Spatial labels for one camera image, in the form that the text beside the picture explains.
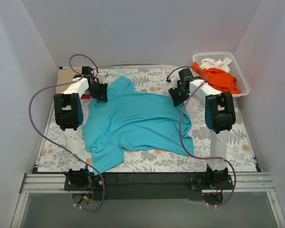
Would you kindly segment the turquoise t shirt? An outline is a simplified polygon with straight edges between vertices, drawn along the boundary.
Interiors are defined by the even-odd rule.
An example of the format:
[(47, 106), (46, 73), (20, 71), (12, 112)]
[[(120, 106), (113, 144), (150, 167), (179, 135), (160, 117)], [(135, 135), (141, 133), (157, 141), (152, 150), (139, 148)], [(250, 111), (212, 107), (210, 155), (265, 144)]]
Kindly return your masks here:
[(93, 100), (83, 126), (85, 147), (95, 174), (124, 162), (124, 151), (160, 149), (186, 155), (194, 152), (191, 121), (168, 96), (140, 93), (120, 76), (108, 86), (108, 102)]

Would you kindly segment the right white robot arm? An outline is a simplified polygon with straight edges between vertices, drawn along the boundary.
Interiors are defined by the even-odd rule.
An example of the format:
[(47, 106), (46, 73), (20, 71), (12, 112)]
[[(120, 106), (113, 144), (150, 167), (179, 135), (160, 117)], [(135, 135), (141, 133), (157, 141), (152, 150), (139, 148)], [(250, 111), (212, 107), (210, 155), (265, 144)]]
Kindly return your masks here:
[(205, 124), (210, 132), (210, 157), (204, 173), (196, 178), (190, 178), (189, 183), (193, 190), (204, 187), (223, 190), (225, 186), (232, 186), (231, 176), (228, 174), (230, 162), (226, 160), (227, 140), (236, 115), (233, 96), (229, 92), (221, 92), (207, 83), (207, 76), (194, 76), (192, 68), (180, 66), (176, 68), (178, 77), (167, 76), (166, 81), (172, 87), (168, 90), (173, 105), (187, 105), (193, 95), (197, 95), (205, 104)]

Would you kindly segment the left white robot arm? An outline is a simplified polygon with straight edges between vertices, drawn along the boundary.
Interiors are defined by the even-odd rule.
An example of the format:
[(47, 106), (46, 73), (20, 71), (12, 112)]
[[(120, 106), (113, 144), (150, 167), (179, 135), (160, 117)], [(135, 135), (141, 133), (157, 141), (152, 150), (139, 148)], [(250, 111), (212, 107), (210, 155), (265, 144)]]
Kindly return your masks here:
[(80, 98), (85, 92), (101, 102), (107, 102), (108, 84), (105, 75), (99, 74), (89, 66), (82, 67), (81, 74), (73, 77), (73, 83), (62, 93), (54, 95), (54, 111), (56, 124), (66, 139), (67, 149), (71, 151), (71, 163), (66, 173), (72, 187), (86, 190), (92, 179), (86, 164), (78, 159), (82, 150), (81, 126), (84, 114)]

